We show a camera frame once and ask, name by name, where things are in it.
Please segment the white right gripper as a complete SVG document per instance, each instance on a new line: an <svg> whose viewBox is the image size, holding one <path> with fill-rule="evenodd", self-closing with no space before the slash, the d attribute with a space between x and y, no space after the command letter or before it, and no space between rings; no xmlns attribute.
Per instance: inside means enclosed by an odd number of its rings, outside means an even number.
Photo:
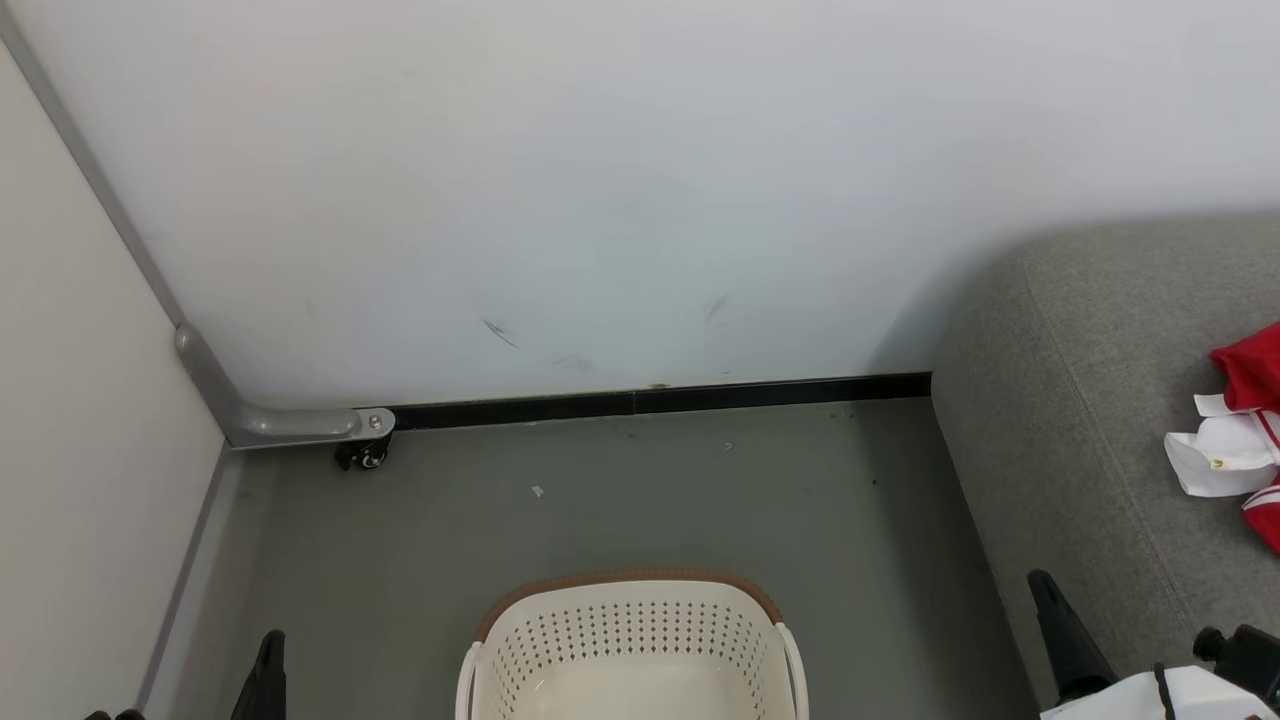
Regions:
<svg viewBox="0 0 1280 720"><path fill-rule="evenodd" d="M1276 719L1260 697L1198 666L1147 671L1117 682L1085 624L1044 570L1027 583L1044 643L1059 707L1042 719Z"/></svg>

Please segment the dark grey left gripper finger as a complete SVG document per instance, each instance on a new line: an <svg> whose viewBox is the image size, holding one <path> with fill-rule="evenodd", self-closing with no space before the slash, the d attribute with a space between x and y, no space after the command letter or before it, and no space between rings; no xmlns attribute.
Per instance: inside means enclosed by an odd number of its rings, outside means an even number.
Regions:
<svg viewBox="0 0 1280 720"><path fill-rule="evenodd" d="M233 720L287 719L284 657L285 633L266 633L232 710Z"/></svg>

